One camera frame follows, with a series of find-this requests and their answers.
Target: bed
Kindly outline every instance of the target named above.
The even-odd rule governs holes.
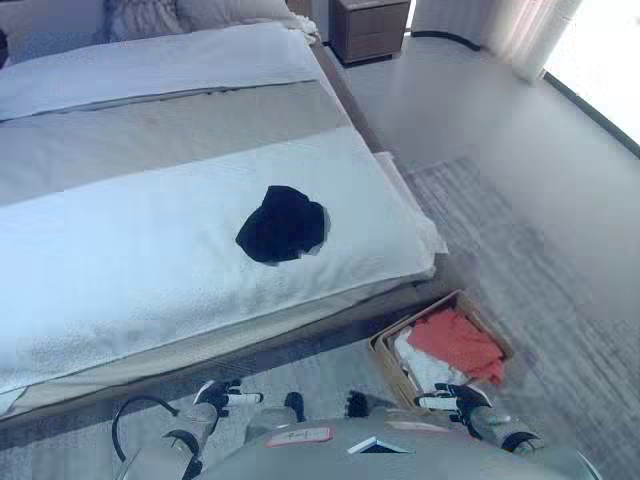
[[[13,65],[0,122],[2,424],[459,286],[390,155],[281,24]],[[319,251],[277,266],[233,242],[273,184],[330,219]]]

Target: floor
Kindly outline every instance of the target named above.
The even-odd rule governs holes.
[[[407,37],[394,59],[348,69],[330,55],[401,168],[471,159],[640,345],[640,159],[550,85],[448,40]]]
[[[470,295],[517,352],[505,386],[489,389],[497,405],[545,438],[579,447],[605,478],[634,478],[640,336],[632,316],[637,281],[627,282],[640,271],[633,256],[638,202],[630,201],[639,198],[640,161],[552,90],[525,87],[490,59],[445,40],[412,39],[399,58],[343,74],[447,238]],[[264,406],[298,390],[308,418],[341,415],[351,389],[392,399],[363,339],[393,320],[329,332],[146,393],[180,408],[204,379],[237,376],[247,391],[266,393]],[[0,431],[2,478],[81,478],[88,471],[112,478],[118,462],[110,419],[121,401]],[[239,410],[220,424],[206,463],[242,443],[252,413]],[[158,408],[127,415],[125,450],[167,422]]]

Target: white pillow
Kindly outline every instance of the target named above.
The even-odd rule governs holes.
[[[280,21],[297,26],[285,0],[178,0],[178,17],[191,30]]]

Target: gray blanket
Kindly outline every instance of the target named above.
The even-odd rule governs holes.
[[[349,124],[318,82],[12,120],[0,123],[0,207]]]

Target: gray rug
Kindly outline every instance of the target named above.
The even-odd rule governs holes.
[[[499,404],[577,446],[605,478],[640,466],[640,338],[553,245],[461,158],[405,178],[447,239],[469,293],[517,352]]]
[[[573,269],[510,208],[468,159],[418,171],[399,166],[425,212],[449,242],[469,293],[517,352],[506,385],[489,389],[497,404],[552,441],[579,447],[605,478],[634,478],[640,433],[638,348],[629,319],[606,315]],[[391,399],[364,339],[394,318],[354,325],[312,341],[220,365],[149,392],[180,408],[206,379],[243,377],[263,391],[262,406],[279,405],[297,390],[309,419],[342,415],[351,389]],[[108,480],[118,462],[110,420],[122,399],[0,432],[3,479]],[[205,452],[219,461],[241,445],[256,409],[221,421]],[[159,408],[143,408],[122,424],[125,451],[167,429]]]

